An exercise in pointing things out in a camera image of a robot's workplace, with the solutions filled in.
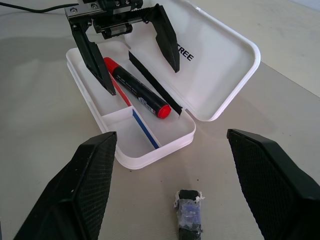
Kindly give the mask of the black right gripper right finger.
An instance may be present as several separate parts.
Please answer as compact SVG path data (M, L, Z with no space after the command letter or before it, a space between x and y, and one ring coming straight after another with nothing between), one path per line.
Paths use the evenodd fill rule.
M241 191L266 240L320 238L320 186L281 146L259 134L229 129Z

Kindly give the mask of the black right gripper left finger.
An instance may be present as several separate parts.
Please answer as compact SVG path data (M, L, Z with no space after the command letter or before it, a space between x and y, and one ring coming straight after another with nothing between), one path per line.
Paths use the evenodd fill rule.
M49 181L16 240L96 240L109 198L117 133L83 142Z

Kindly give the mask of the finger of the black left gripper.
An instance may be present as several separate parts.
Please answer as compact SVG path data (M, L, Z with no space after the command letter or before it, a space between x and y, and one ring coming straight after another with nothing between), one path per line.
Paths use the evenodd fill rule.
M85 66L104 89L112 96L115 96L116 90L98 45L95 42L89 41L86 34L88 26L83 23L71 23L70 28Z
M180 54L178 40L171 21L162 5L158 3L153 7L146 7L140 10L144 22L151 22L155 31L155 40L158 47L172 67L175 73L180 70Z

